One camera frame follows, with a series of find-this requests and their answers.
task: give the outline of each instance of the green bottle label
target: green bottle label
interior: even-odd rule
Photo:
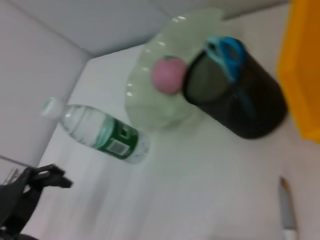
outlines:
[[[106,143],[98,150],[124,160],[135,150],[139,132],[133,127],[114,119],[114,127]]]

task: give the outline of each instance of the knife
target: knife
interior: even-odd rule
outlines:
[[[297,222],[288,182],[280,177],[279,200],[284,240],[298,240]]]

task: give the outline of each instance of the barcode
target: barcode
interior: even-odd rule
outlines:
[[[124,155],[130,147],[116,139],[114,139],[111,145],[107,148],[108,151],[118,154],[120,156]]]

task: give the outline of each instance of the yellow bin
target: yellow bin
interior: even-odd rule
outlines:
[[[320,143],[320,0],[294,0],[277,67],[302,136]]]

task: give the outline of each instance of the white wall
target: white wall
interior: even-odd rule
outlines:
[[[0,185],[5,182],[11,170],[14,169],[18,169],[21,173],[25,169],[25,167],[0,159]]]
[[[50,96],[68,98],[88,59],[0,0],[0,155],[38,164],[56,126],[39,112]]]
[[[168,21],[191,9],[218,7],[227,16],[287,0],[9,0],[94,54],[145,43]]]

